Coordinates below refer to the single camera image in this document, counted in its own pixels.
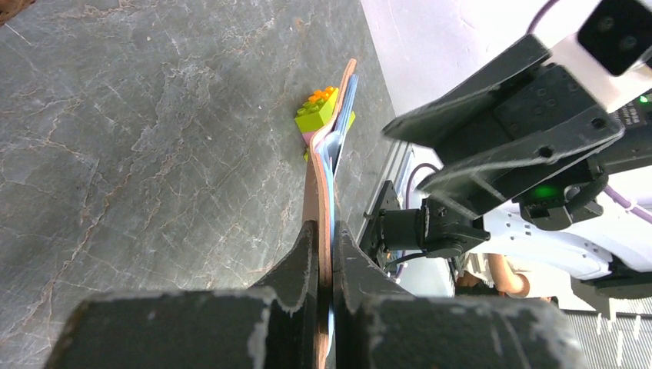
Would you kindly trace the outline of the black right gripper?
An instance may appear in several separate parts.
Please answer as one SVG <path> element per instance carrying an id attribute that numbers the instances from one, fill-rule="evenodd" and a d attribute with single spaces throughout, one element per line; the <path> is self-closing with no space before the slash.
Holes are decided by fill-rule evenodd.
<path id="1" fill-rule="evenodd" d="M 560 231 L 597 218 L 612 174 L 651 163 L 651 108 L 607 113 L 551 52 L 527 35 L 443 97 L 383 128 L 432 148 L 444 167 L 417 190 L 472 220 L 506 202 L 525 221 Z"/>

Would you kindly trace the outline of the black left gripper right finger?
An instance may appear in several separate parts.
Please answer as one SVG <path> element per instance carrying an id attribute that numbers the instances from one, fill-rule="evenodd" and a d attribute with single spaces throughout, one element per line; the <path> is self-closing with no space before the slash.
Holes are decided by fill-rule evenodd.
<path id="1" fill-rule="evenodd" d="M 338 368 L 583 368 L 584 352 L 552 304 L 420 298 L 395 284 L 334 226 Z"/>

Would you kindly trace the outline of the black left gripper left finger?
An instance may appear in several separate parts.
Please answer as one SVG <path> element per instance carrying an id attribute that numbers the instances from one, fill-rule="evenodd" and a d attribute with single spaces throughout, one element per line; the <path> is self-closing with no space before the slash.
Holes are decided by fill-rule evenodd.
<path id="1" fill-rule="evenodd" d="M 68 318 L 48 368 L 315 368 L 318 229 L 244 290 L 97 294 Z"/>

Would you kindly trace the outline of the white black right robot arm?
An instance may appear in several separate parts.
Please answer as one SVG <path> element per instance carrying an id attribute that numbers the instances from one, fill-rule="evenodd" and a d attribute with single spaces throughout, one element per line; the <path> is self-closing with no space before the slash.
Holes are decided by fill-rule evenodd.
<path id="1" fill-rule="evenodd" d="M 651 63 L 627 36 L 585 34 L 546 48 L 526 35 L 439 99 L 404 113 L 386 137 L 434 150 L 418 208 L 377 203 L 363 248 L 461 260 L 456 294 L 575 293 L 611 314 L 651 295 L 651 216 L 608 182 L 651 162 Z"/>

